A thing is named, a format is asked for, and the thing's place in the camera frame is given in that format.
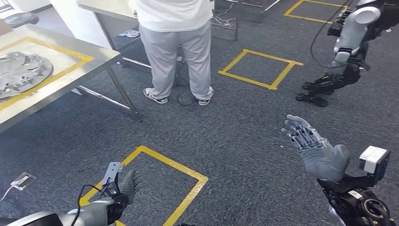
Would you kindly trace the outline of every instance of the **gray sweatpants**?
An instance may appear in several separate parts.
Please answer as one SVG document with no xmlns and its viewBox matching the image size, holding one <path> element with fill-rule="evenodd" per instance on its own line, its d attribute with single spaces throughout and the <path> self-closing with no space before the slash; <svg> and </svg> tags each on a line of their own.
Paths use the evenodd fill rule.
<svg viewBox="0 0 399 226">
<path fill-rule="evenodd" d="M 210 23 L 186 32 L 155 32 L 140 26 L 145 52 L 152 66 L 152 96 L 168 97 L 176 74 L 177 47 L 182 46 L 189 67 L 190 89 L 197 99 L 212 96 L 210 46 Z"/>
</svg>

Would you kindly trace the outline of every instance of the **white wall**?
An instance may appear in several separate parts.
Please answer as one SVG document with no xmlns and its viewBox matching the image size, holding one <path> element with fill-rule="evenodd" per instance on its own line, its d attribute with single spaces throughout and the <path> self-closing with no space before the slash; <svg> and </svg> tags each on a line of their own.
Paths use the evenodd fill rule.
<svg viewBox="0 0 399 226">
<path fill-rule="evenodd" d="M 51 4 L 50 0 L 8 0 L 8 2 L 14 9 L 22 12 L 30 12 Z"/>
<path fill-rule="evenodd" d="M 51 0 L 51 3 L 75 38 L 111 48 L 93 12 L 79 8 L 76 0 Z"/>
</svg>

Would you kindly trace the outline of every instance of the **gray carpet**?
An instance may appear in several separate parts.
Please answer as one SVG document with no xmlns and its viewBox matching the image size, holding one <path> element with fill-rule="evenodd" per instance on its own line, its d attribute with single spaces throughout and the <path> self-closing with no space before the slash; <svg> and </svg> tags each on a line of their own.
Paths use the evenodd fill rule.
<svg viewBox="0 0 399 226">
<path fill-rule="evenodd" d="M 215 97 L 207 107 L 178 104 L 178 95 L 185 102 L 192 100 L 183 80 L 183 87 L 176 88 L 170 103 L 157 105 L 142 95 L 142 89 L 151 86 L 149 70 L 115 65 L 115 72 L 145 117 L 143 122 L 133 121 L 128 112 L 100 99 L 69 93 L 1 133 L 0 194 L 24 171 L 38 177 L 25 191 L 12 190 L 0 202 L 1 216 L 20 218 L 41 210 L 67 212 L 75 208 L 83 184 L 96 184 L 110 161 L 121 161 L 137 146 L 145 145 L 209 178 L 177 223 L 338 225 L 327 212 L 327 201 L 317 182 L 305 174 L 290 142 L 279 133 L 285 115 L 290 113 L 307 119 L 334 145 L 348 146 L 353 153 L 348 173 L 361 174 L 356 169 L 357 158 L 369 145 L 392 150 L 386 176 L 374 190 L 388 204 L 392 216 L 399 217 L 399 65 L 395 64 L 399 60 L 395 45 L 399 32 L 384 32 L 371 42 L 367 61 L 372 70 L 363 73 L 358 83 L 328 96 L 330 106 L 318 108 L 297 102 L 294 96 L 302 91 L 304 81 L 324 73 L 309 53 L 310 42 L 322 23 L 283 16 L 295 3 L 287 0 L 277 4 L 261 24 L 249 21 L 256 9 L 245 7 L 239 41 L 232 40 L 232 32 L 213 28 Z M 302 13 L 308 6 L 299 8 L 297 15 L 306 16 Z M 318 5 L 310 6 L 312 17 L 325 19 L 325 6 L 320 10 Z M 335 39 L 324 34 L 315 45 L 315 54 L 328 64 Z M 278 90 L 217 74 L 243 48 L 304 66 L 295 66 Z M 123 54 L 146 60 L 141 43 Z M 282 68 L 284 64 L 279 62 L 248 56 L 232 72 L 271 83 Z M 186 68 L 181 76 L 187 79 Z M 85 85 L 122 101 L 104 73 Z M 121 220 L 129 226 L 162 225 L 195 184 L 195 179 L 145 155 L 127 168 L 143 172 L 143 189 Z"/>
</svg>

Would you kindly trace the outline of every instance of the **robotic arm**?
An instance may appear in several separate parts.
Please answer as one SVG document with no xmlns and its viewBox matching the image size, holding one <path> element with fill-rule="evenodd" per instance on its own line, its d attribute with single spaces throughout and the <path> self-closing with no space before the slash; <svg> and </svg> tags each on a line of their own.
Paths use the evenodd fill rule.
<svg viewBox="0 0 399 226">
<path fill-rule="evenodd" d="M 330 210 L 345 226 L 395 226 L 389 208 L 370 190 L 385 174 L 390 151 L 370 146 L 359 158 L 367 175 L 345 174 L 349 152 L 344 145 L 332 147 L 304 119 L 288 115 L 286 134 L 297 149 L 306 172 L 317 177 Z"/>
<path fill-rule="evenodd" d="M 320 107 L 328 102 L 316 95 L 331 94 L 335 90 L 356 83 L 361 70 L 370 70 L 365 63 L 368 41 L 399 23 L 399 0 L 360 0 L 354 10 L 347 9 L 331 24 L 327 35 L 337 37 L 335 57 L 326 74 L 302 88 L 309 90 L 296 96 Z"/>
<path fill-rule="evenodd" d="M 113 226 L 122 216 L 123 210 L 133 203 L 138 191 L 136 173 L 130 171 L 118 186 L 118 175 L 123 165 L 111 162 L 102 180 L 101 196 L 87 206 L 71 210 L 67 214 L 39 212 L 19 219 L 8 226 Z"/>
</svg>

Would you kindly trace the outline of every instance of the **white cable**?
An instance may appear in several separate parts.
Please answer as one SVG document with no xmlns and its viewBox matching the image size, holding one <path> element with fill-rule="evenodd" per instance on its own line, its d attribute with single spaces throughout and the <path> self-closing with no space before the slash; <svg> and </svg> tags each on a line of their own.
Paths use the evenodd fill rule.
<svg viewBox="0 0 399 226">
<path fill-rule="evenodd" d="M 3 201 L 3 200 L 6 198 L 7 194 L 10 192 L 10 190 L 11 190 L 12 188 L 13 188 L 13 186 L 11 186 L 11 187 L 6 191 L 6 193 L 3 195 L 3 198 L 1 198 L 0 201 Z"/>
<path fill-rule="evenodd" d="M 219 15 L 217 15 L 217 16 L 214 16 L 213 19 L 215 19 L 215 20 L 218 22 L 219 25 L 222 25 L 223 23 L 222 23 L 221 21 L 223 21 L 223 22 L 225 22 L 225 24 L 226 24 L 227 26 L 231 27 L 231 24 L 230 24 L 229 21 L 234 21 L 234 20 L 236 20 L 237 18 L 233 17 L 233 18 L 224 20 L 224 19 L 220 18 L 220 16 L 226 15 L 230 10 L 232 10 L 232 9 L 233 9 L 233 5 L 234 5 L 234 2 L 230 5 L 230 7 L 229 7 L 224 13 L 219 14 Z"/>
</svg>

